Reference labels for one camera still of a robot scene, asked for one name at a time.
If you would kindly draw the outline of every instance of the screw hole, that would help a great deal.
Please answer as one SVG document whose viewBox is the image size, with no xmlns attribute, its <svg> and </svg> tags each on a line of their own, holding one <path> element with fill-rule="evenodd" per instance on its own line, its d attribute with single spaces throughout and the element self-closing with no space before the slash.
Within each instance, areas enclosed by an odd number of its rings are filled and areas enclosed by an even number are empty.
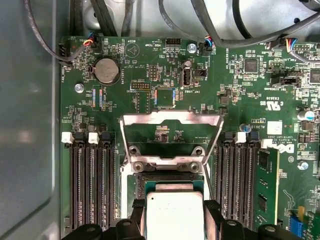
<svg viewBox="0 0 320 240">
<path fill-rule="evenodd" d="M 131 153 L 131 154 L 136 154 L 136 153 L 137 153 L 137 149 L 131 148 L 130 153 Z"/>
<path fill-rule="evenodd" d="M 197 150 L 195 150 L 195 154 L 197 154 L 197 155 L 202 154 L 202 150 L 200 148 L 198 148 Z"/>
</svg>

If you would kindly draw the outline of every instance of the connector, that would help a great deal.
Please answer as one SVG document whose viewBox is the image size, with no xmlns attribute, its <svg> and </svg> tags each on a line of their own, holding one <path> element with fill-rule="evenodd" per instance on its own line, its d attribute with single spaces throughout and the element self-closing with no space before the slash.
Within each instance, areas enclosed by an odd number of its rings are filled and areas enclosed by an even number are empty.
<svg viewBox="0 0 320 240">
<path fill-rule="evenodd" d="M 283 37 L 279 37 L 277 40 L 270 41 L 266 44 L 266 49 L 283 49 L 286 47 L 286 39 Z"/>
</svg>

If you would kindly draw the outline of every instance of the metal bracket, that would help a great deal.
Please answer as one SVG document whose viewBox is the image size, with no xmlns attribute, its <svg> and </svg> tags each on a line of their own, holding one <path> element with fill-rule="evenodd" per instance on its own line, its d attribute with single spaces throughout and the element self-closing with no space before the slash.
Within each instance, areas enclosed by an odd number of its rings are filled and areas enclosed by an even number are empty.
<svg viewBox="0 0 320 240">
<path fill-rule="evenodd" d="M 190 156 L 176 156 L 174 158 L 161 158 L 159 156 L 143 156 L 140 154 L 139 149 L 136 146 L 129 146 L 126 134 L 125 126 L 132 124 L 161 124 L 164 120 L 178 120 L 181 124 L 209 124 L 211 126 L 217 126 L 216 134 L 212 134 L 210 142 L 204 150 L 201 146 L 197 146 Z M 150 164 L 157 169 L 177 169 L 177 166 L 187 165 L 191 172 L 198 173 L 201 171 L 201 167 L 197 167 L 197 163 L 202 165 L 207 164 L 214 146 L 218 140 L 224 118 L 216 114 L 194 114 L 191 111 L 183 110 L 161 110 L 153 111 L 150 114 L 126 114 L 123 115 L 120 120 L 120 129 L 125 146 L 126 159 L 129 164 L 132 165 L 132 171 L 142 172 L 145 169 L 146 164 Z"/>
</svg>

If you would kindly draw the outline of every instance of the electrolytic capacitor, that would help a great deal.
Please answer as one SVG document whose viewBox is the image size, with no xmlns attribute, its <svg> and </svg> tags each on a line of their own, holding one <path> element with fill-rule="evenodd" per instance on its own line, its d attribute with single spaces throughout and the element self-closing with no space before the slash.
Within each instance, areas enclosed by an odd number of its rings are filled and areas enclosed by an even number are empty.
<svg viewBox="0 0 320 240">
<path fill-rule="evenodd" d="M 313 121 L 315 118 L 315 114 L 313 111 L 303 110 L 298 113 L 297 118 L 300 121 Z"/>
<path fill-rule="evenodd" d="M 248 134 L 252 131 L 252 127 L 250 125 L 245 124 L 245 123 L 242 123 L 239 126 L 239 129 L 241 132 L 245 132 L 246 134 Z"/>
</svg>

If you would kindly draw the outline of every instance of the screw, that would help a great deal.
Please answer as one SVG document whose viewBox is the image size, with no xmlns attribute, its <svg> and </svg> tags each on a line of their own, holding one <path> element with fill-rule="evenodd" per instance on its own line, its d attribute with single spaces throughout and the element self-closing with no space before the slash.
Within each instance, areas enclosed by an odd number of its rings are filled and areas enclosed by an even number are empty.
<svg viewBox="0 0 320 240">
<path fill-rule="evenodd" d="M 273 226 L 266 226 L 265 230 L 267 230 L 268 232 L 275 232 L 276 229 Z"/>
<path fill-rule="evenodd" d="M 143 165 L 142 162 L 137 161 L 133 164 L 133 170 L 135 172 L 141 173 L 144 169 L 145 169 L 145 166 Z"/>
<path fill-rule="evenodd" d="M 307 170 L 309 168 L 309 164 L 306 161 L 301 161 L 298 163 L 298 169 Z"/>
<path fill-rule="evenodd" d="M 74 86 L 74 90 L 76 93 L 78 94 L 82 94 L 85 90 L 85 87 L 82 83 L 77 83 L 75 86 Z"/>
<path fill-rule="evenodd" d="M 237 225 L 235 221 L 227 221 L 226 223 L 227 223 L 228 225 L 230 225 L 230 226 L 235 226 L 235 225 Z"/>
<path fill-rule="evenodd" d="M 190 54 L 195 54 L 197 52 L 197 45 L 195 45 L 194 43 L 190 43 L 187 47 L 186 47 L 187 51 Z"/>
<path fill-rule="evenodd" d="M 96 230 L 94 227 L 89 227 L 86 231 L 87 232 L 93 232 L 94 230 Z"/>
<path fill-rule="evenodd" d="M 199 164 L 197 162 L 192 162 L 189 165 L 189 169 L 190 169 L 190 172 L 197 173 L 197 172 L 199 172 L 200 167 L 199 167 Z"/>
</svg>

